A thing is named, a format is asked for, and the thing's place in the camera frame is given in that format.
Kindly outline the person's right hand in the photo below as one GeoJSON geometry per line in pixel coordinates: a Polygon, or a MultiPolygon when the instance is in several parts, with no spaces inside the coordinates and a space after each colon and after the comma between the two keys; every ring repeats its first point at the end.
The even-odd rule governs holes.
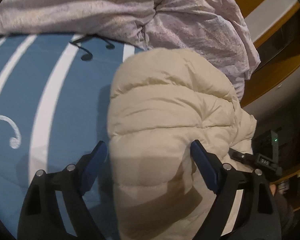
{"type": "Polygon", "coordinates": [[[279,212],[281,232],[282,235],[285,235],[293,225],[294,212],[292,207],[288,204],[286,198],[281,193],[279,193],[275,184],[270,185],[270,190],[279,212]]]}

